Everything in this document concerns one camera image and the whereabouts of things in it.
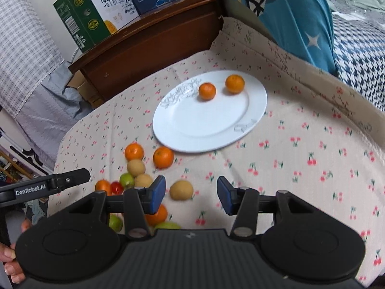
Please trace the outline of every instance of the screw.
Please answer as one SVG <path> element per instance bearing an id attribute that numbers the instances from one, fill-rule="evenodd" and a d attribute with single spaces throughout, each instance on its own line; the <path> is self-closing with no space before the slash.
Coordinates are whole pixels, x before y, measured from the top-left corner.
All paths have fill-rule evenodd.
<path id="1" fill-rule="evenodd" d="M 234 229 L 234 234 L 238 237 L 250 237 L 253 231 L 248 227 L 237 227 Z"/>
<path id="2" fill-rule="evenodd" d="M 133 228 L 128 232 L 131 238 L 143 238 L 147 235 L 147 231 L 143 228 Z"/>

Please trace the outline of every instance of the wooden nightstand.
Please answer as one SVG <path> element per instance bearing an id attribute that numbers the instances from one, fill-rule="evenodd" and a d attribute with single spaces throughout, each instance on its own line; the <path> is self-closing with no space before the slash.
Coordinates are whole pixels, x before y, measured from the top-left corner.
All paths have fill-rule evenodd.
<path id="1" fill-rule="evenodd" d="M 69 68 L 80 70 L 107 101 L 158 70 L 208 50 L 222 28 L 222 1 L 178 0 L 143 14 Z"/>

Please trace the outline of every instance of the red cherry tomato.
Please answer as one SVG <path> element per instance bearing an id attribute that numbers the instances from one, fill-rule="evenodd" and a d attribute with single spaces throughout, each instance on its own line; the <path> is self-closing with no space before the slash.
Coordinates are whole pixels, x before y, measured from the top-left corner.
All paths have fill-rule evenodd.
<path id="1" fill-rule="evenodd" d="M 123 186 L 118 181 L 111 183 L 111 191 L 114 195 L 121 195 L 123 193 Z"/>

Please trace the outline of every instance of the floral tablecloth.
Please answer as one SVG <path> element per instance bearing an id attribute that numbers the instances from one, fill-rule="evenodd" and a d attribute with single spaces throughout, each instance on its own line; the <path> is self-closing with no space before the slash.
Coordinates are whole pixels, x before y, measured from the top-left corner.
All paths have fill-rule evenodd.
<path id="1" fill-rule="evenodd" d="M 184 80 L 221 69 L 243 71 L 263 83 L 268 93 L 264 117 L 245 138 L 224 149 L 176 153 L 168 170 L 156 170 L 152 155 L 159 143 L 152 118 L 157 105 Z M 357 279 L 367 286 L 384 267 L 384 126 L 384 115 L 353 89 L 241 22 L 224 18 L 223 30 L 209 51 L 145 78 L 68 132 L 55 172 L 84 167 L 91 181 L 50 197 L 48 215 L 91 193 L 97 180 L 117 180 L 126 171 L 125 147 L 138 142 L 145 149 L 147 173 L 164 175 L 167 188 L 179 179 L 194 186 L 186 202 L 175 202 L 166 194 L 168 220 L 184 229 L 229 230 L 234 217 L 225 214 L 216 195 L 218 176 L 266 195 L 286 189 L 362 236 L 366 256 Z M 271 224 L 271 215 L 260 216 L 258 233 Z"/>

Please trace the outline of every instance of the human hand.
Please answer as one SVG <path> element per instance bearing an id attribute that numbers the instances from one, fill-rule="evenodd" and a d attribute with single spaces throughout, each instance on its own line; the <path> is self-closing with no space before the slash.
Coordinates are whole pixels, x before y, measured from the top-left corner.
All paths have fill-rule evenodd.
<path id="1" fill-rule="evenodd" d="M 31 221 L 25 219 L 22 223 L 22 233 L 30 227 L 32 227 Z M 11 280 L 14 284 L 20 284 L 20 282 L 25 280 L 26 276 L 24 275 L 19 262 L 16 261 L 14 243 L 11 244 L 9 248 L 0 243 L 0 261 L 5 263 L 4 270 L 8 276 L 11 276 Z"/>

